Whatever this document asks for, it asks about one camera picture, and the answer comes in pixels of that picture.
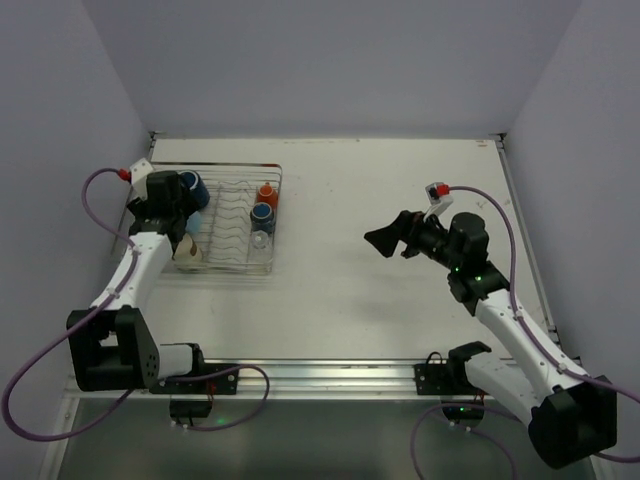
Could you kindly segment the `dark blue mug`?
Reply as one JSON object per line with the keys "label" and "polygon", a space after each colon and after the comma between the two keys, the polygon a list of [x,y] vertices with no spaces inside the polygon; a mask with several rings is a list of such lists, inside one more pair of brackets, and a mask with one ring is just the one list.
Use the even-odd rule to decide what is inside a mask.
{"label": "dark blue mug", "polygon": [[192,170],[179,172],[182,183],[189,190],[191,198],[199,210],[206,208],[210,202],[210,193],[199,173]]}

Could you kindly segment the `beige brown-striped cup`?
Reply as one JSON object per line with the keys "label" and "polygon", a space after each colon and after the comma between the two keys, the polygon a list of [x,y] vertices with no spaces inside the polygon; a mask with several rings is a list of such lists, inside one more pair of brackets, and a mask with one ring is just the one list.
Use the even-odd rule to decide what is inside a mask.
{"label": "beige brown-striped cup", "polygon": [[173,254],[173,261],[176,264],[189,265],[202,261],[203,255],[193,237],[186,233],[177,244]]}

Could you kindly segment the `light blue mug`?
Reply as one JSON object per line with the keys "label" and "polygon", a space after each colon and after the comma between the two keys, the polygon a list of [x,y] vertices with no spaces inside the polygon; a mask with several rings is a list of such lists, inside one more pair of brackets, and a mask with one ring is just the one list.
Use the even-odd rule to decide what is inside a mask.
{"label": "light blue mug", "polygon": [[202,229],[202,224],[203,224],[202,214],[199,211],[196,211],[189,216],[186,223],[185,231],[189,235],[192,235],[192,236],[197,235]]}

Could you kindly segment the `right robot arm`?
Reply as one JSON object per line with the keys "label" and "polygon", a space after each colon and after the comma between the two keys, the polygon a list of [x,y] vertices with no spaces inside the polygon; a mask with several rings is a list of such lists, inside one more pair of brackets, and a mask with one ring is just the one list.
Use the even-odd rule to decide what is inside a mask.
{"label": "right robot arm", "polygon": [[488,259],[489,235],[473,213],[444,227],[437,216],[402,211],[388,226],[365,233],[382,256],[399,243],[448,269],[454,299],[488,328],[511,354],[509,367],[481,342],[451,350],[454,381],[493,396],[527,429],[539,457],[560,469],[614,446],[617,395],[568,358],[512,298],[509,281]]}

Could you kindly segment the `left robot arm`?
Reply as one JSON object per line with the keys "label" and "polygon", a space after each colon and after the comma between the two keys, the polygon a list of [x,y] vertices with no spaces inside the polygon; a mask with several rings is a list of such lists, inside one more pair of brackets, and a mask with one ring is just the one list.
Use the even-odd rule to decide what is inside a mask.
{"label": "left robot arm", "polygon": [[125,252],[102,293],[66,324],[76,382],[85,392],[150,389],[195,372],[200,357],[194,343],[157,344],[144,318],[165,267],[181,255],[199,257],[187,231],[198,204],[176,171],[146,165],[123,175],[135,192]]}

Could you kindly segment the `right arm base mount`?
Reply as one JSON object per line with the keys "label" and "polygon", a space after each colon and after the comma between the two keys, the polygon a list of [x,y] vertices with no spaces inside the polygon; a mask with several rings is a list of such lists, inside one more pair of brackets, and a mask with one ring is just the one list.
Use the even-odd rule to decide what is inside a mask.
{"label": "right arm base mount", "polygon": [[[414,383],[419,396],[437,396],[440,403],[468,403],[483,405],[486,392],[456,380],[448,367],[448,360],[439,352],[413,365]],[[469,406],[441,408],[442,415],[454,424],[477,427],[484,419],[484,411]]]}

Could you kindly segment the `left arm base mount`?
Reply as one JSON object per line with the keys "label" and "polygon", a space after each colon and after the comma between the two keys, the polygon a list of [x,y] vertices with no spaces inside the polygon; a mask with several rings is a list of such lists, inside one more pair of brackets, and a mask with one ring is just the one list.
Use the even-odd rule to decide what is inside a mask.
{"label": "left arm base mount", "polygon": [[169,416],[176,423],[201,423],[212,413],[217,397],[237,393],[239,374],[231,372],[206,380],[196,380],[196,377],[219,373],[231,367],[234,364],[204,363],[195,373],[186,376],[187,381],[163,380],[154,385],[150,393],[169,397]]}

